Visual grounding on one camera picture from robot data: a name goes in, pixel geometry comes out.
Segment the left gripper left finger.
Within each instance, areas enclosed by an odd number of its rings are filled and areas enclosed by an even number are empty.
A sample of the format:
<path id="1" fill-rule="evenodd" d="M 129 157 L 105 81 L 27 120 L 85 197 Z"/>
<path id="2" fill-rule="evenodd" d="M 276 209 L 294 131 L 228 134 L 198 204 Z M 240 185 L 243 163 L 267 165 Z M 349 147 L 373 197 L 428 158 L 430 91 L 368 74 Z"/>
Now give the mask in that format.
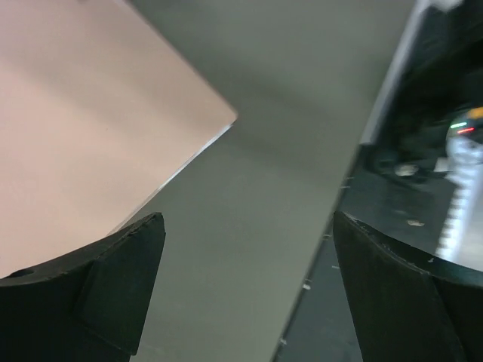
<path id="1" fill-rule="evenodd" d="M 3 361 L 129 361 L 137 354 L 165 245 L 151 213 L 1 279 Z"/>

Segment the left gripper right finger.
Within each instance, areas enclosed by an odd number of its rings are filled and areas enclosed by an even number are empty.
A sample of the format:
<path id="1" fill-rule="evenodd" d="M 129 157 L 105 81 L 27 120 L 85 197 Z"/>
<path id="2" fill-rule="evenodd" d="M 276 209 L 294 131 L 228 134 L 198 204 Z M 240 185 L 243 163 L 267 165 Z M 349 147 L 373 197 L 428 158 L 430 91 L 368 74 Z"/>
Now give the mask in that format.
<path id="1" fill-rule="evenodd" d="M 365 361 L 480 361 L 482 273 L 334 214 L 334 244 Z"/>

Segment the beige paper folder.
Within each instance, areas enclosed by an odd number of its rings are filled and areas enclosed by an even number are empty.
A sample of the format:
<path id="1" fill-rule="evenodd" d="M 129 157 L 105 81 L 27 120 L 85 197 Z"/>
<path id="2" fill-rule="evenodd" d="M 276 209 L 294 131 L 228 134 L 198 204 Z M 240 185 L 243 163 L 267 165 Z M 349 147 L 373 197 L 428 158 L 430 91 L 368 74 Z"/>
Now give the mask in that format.
<path id="1" fill-rule="evenodd" d="M 126 1 L 3 1 L 2 275 L 108 235 L 236 117 Z"/>

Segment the white table form sheet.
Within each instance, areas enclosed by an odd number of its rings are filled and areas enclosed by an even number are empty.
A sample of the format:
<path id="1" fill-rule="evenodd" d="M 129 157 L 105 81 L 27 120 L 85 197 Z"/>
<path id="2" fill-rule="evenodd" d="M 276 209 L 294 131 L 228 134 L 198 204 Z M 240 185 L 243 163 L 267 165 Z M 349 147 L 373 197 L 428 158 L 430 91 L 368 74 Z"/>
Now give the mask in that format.
<path id="1" fill-rule="evenodd" d="M 171 176 L 167 178 L 160 186 L 158 186 L 143 202 L 141 202 L 134 210 L 128 214 L 115 228 L 113 228 L 109 235 L 119 231 L 122 227 L 126 226 L 129 221 L 142 209 L 144 208 L 167 184 L 169 184 L 182 170 L 184 170 L 194 159 L 200 156 L 204 150 L 209 148 L 213 143 L 215 143 L 219 138 L 222 137 L 233 124 L 229 124 L 223 127 L 217 134 L 215 134 L 211 139 L 209 139 L 195 154 L 190 156 L 187 161 L 185 161 Z"/>

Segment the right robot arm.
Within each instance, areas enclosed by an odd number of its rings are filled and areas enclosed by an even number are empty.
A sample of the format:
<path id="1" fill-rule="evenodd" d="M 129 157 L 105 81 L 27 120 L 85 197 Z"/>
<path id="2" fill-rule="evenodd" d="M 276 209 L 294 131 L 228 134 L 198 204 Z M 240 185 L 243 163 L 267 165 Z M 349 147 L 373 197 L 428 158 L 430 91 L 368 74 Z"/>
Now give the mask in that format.
<path id="1" fill-rule="evenodd" d="M 367 168 L 406 185 L 424 183 L 446 155 L 459 114 L 482 105 L 482 3 L 422 13 Z"/>

